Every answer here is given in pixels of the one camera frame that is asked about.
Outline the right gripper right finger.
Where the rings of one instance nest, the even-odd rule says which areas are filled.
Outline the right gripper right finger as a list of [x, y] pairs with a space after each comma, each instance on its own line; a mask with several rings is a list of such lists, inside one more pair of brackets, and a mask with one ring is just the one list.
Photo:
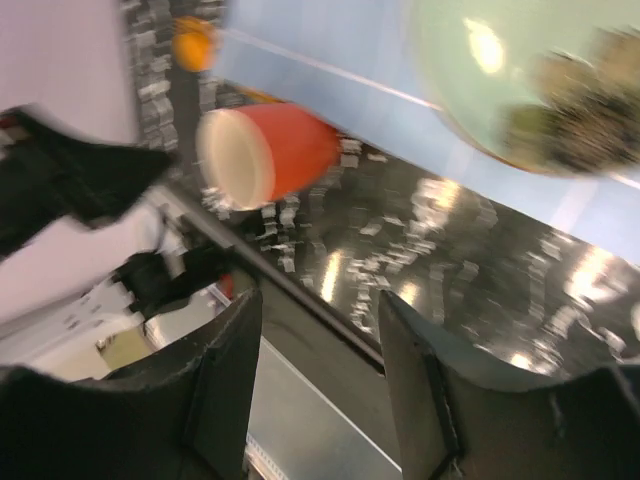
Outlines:
[[385, 376], [407, 479], [635, 479], [639, 369], [560, 381], [379, 300]]

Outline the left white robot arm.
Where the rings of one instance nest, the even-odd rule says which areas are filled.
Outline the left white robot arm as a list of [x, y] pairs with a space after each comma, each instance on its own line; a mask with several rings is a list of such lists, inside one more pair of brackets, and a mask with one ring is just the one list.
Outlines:
[[[97, 230], [118, 221], [174, 166], [162, 150], [83, 141], [55, 130], [25, 106], [1, 113], [1, 255], [7, 258], [52, 222], [69, 216]], [[223, 248], [202, 238], [174, 274], [158, 247], [136, 253], [112, 282], [131, 296], [128, 308], [146, 320], [185, 305], [230, 270]]]

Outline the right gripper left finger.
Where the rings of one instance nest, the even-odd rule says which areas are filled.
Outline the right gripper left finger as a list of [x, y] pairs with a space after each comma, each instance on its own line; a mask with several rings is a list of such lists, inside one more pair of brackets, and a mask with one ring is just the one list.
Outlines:
[[245, 291], [218, 317], [107, 377], [1, 371], [5, 479], [239, 479], [262, 328]]

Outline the green floral plate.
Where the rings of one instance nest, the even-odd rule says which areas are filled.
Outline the green floral plate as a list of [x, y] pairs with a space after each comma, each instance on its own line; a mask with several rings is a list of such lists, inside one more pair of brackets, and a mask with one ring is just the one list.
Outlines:
[[515, 168], [639, 163], [635, 1], [414, 1], [415, 62], [454, 130]]

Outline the blue checked placemat cloth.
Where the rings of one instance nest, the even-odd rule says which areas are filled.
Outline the blue checked placemat cloth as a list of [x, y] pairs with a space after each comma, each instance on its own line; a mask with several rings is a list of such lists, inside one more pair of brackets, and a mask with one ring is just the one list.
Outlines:
[[404, 1], [232, 1], [214, 70], [300, 103], [425, 170], [629, 261], [639, 175], [563, 180], [474, 151], [443, 123], [410, 63]]

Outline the orange mug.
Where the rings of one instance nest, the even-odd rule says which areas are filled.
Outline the orange mug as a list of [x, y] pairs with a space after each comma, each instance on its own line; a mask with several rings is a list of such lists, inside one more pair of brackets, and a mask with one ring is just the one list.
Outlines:
[[341, 153], [337, 130], [293, 103], [212, 110], [201, 116], [195, 140], [206, 185], [237, 210], [308, 187]]

